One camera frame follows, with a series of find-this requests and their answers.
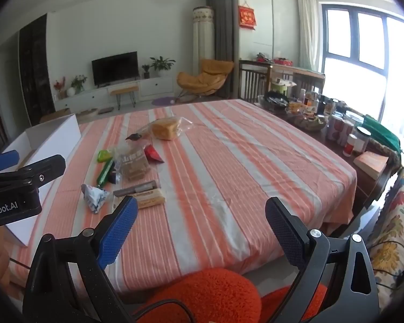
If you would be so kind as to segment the striped orange white tablecloth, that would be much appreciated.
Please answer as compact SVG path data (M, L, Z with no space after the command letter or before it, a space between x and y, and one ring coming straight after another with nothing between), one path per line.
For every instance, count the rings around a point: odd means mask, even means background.
M48 155L65 158L67 169L47 186L41 213L25 222L30 234L24 246L8 249L13 282L25 284L41 236L76 236L114 210L109 201L94 214L83 199L82 184L94 185L102 169L97 154L174 115L193 125L174 140L153 141L163 162L150 168L146 180L158 183L165 203L138 213L117 260L107 267L118 292L152 289L208 268L246 273L280 257L265 218L270 197L310 228L351 220L354 168L254 105L229 100L133 112L75 129L63 125L44 142Z

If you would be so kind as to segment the white crumpled snack wrapper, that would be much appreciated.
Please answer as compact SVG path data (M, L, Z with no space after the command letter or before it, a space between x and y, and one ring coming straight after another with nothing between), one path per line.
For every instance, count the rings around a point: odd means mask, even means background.
M85 203L88 205L90 211L94 214L97 214L104 203L107 202L111 197L111 193L109 191L100 189L98 187L93 187L88 184L82 184L81 190Z

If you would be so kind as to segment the red triangular snack packet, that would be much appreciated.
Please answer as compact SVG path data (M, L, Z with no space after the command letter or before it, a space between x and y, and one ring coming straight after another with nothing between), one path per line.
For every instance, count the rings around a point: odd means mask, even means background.
M148 160L155 163L163 163L164 160L161 158L157 150L153 147L152 144L148 144L144 147L144 154Z

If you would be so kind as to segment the green potted plant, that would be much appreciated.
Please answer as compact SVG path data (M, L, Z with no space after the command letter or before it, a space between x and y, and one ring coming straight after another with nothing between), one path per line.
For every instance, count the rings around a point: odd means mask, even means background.
M151 67L155 72L158 72L160 77L167 76L172 66L176 63L174 59L164 58L163 56L159 58L151 57L150 60L152 61Z

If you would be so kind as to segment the small black snack packet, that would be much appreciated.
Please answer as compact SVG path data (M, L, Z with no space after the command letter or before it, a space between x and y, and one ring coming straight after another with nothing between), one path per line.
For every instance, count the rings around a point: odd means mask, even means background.
M128 136L126 138L126 140L131 140L131 141L135 142L135 141L137 141L137 140L139 140L141 138L142 138L142 135L140 135L138 133L134 133L134 134L131 134L130 136Z

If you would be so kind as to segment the yellow lounge chair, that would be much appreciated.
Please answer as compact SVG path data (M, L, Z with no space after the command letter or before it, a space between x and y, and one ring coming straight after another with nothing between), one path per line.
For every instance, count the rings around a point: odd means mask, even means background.
M225 84L228 75L234 70L234 62L203 59L201 73L197 76L180 72L176 82L181 88L178 98L183 96L210 96Z

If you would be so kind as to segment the white tv cabinet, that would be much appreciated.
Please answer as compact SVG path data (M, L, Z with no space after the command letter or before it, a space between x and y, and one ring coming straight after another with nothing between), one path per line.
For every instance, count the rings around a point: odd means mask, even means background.
M130 104L133 107L141 101L152 101L164 96L173 96L173 79L171 77L153 77L115 85L84 90L74 96L54 102L56 111L69 109L79 113L88 109L103 109Z

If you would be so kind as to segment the wooden crib rail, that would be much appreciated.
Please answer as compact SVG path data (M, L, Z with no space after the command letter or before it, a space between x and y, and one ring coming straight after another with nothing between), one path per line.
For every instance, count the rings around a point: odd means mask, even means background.
M250 103L270 90L297 99L302 91L322 93L324 85L325 74L320 72L260 61L239 61L239 98Z

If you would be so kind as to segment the green cloth bag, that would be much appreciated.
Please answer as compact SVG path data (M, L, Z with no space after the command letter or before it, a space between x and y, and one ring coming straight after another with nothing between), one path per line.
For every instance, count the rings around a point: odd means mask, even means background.
M397 155L401 154L401 142L399 138L369 115L363 119L363 127L371 133L373 140L392 149Z

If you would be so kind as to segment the dark green snack stick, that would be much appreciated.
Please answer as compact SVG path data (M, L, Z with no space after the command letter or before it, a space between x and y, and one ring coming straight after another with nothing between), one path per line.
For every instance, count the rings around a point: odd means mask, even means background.
M108 159L97 177L96 187L103 188L103 186L108 182L109 174L112 168L114 167L114 159L111 157Z

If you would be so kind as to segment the white jar red label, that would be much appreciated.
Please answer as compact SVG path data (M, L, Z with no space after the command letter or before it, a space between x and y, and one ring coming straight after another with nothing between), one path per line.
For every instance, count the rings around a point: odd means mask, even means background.
M346 156L346 157L351 156L351 154L353 152L353 149L354 149L354 146L355 146L355 143L356 143L356 139L357 139L356 135L354 135L354 134L349 134L348 135L346 144L345 144L344 149L342 151L342 154L344 156Z

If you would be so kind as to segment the tan wafer bar pack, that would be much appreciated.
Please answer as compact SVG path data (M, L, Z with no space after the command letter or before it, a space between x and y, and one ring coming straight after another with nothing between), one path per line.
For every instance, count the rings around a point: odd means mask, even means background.
M146 209L153 206L159 206L166 202L165 196L161 189L151 189L145 192L137 192L130 194L130 197L136 199L139 209Z

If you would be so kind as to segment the clear bag brown hawthorn bars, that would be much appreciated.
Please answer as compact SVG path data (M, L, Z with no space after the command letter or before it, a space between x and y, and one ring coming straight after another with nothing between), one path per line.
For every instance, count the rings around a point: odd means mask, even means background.
M146 146L145 142L126 141L114 148L115 169L124 179L139 180L150 172Z

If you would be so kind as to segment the flower vase with bouquet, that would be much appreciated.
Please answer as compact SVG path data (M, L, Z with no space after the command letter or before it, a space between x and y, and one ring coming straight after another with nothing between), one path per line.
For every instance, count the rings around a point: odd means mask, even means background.
M67 89L66 93L68 97L72 97L84 90L84 83L87 81L87 77L83 74L77 75L71 81L71 86Z

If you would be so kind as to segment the light green snack packet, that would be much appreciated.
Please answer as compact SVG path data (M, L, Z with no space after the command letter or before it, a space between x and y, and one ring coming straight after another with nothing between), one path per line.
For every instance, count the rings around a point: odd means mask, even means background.
M102 149L97 154L97 162L104 163L113 157L113 152L107 149Z

